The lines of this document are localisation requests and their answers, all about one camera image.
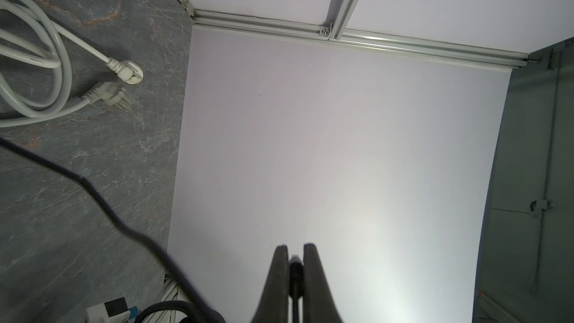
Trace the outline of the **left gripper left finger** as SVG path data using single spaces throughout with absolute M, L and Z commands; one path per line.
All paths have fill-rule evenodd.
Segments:
M 255 323 L 288 321 L 289 262 L 288 248 L 275 248 L 261 299 L 252 319 Z

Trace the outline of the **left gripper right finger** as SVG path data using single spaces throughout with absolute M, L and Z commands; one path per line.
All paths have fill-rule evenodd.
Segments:
M 303 321 L 305 323 L 343 323 L 330 291 L 318 248 L 303 247 Z

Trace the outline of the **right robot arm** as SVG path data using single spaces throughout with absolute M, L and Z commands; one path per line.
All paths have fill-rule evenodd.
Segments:
M 182 275 L 182 278 L 192 287 L 193 298 L 188 296 L 188 290 L 181 287 L 182 280 L 165 273 L 159 302 L 139 310 L 129 322 L 206 322 L 201 313 L 199 317 L 194 315 L 198 313 L 197 298 L 200 298 L 200 293 L 188 275 Z

